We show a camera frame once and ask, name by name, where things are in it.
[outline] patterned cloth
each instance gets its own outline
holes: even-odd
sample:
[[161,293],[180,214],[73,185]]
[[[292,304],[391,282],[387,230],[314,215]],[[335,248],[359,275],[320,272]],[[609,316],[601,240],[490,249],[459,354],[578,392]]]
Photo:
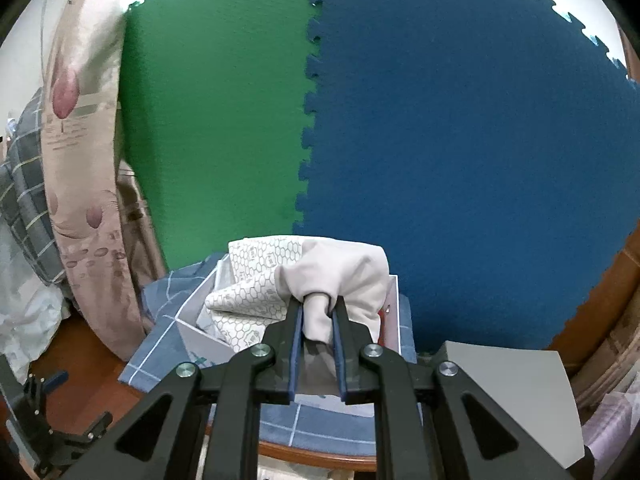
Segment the patterned cloth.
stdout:
[[229,258],[221,264],[230,265],[238,282],[207,296],[213,332],[200,323],[199,327],[235,352],[260,342],[265,328],[287,315],[287,302],[276,287],[276,268],[299,260],[303,241],[299,236],[276,235],[229,242]]
[[123,360],[145,338],[124,245],[115,137],[123,0],[68,0],[44,73],[42,169],[53,233],[82,316]]
[[42,89],[39,89],[20,116],[6,160],[0,165],[0,214],[31,268],[49,284],[62,282],[65,271],[44,193],[41,111]]

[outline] green foam mat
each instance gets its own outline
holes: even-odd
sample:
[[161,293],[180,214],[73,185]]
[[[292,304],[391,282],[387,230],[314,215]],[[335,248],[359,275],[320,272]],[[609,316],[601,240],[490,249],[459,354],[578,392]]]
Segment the green foam mat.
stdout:
[[313,15],[308,0],[145,0],[127,13],[125,156],[170,268],[300,219]]

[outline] red object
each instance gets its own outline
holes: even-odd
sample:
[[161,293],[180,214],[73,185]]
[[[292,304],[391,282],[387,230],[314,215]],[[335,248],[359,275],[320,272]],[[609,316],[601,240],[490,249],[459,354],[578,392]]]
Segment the red object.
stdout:
[[72,68],[67,68],[60,74],[53,85],[53,113],[59,119],[66,119],[74,110],[80,96],[78,75]]
[[380,316],[380,336],[378,337],[378,344],[380,346],[385,345],[385,307],[383,306],[379,311]]

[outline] beige curtain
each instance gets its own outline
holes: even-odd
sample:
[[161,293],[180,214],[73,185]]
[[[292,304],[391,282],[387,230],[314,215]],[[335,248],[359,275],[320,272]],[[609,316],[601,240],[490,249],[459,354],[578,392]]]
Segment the beige curtain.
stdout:
[[[164,264],[127,166],[116,186],[122,3],[68,0],[45,76],[42,162],[53,230],[78,306],[105,345],[127,360],[145,337],[136,285],[159,277]],[[141,269],[136,278],[127,256]]]

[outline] pink fabric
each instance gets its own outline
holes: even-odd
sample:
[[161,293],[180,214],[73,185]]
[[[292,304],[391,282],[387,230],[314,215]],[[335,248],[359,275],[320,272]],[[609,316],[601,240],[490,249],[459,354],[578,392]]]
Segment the pink fabric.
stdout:
[[54,235],[78,306],[105,345],[128,360],[145,330],[116,194],[123,35],[121,0],[68,1],[47,65],[42,163]]
[[595,459],[593,480],[607,473],[629,440],[640,418],[640,378],[626,392],[606,394],[596,412],[582,427],[585,446]]

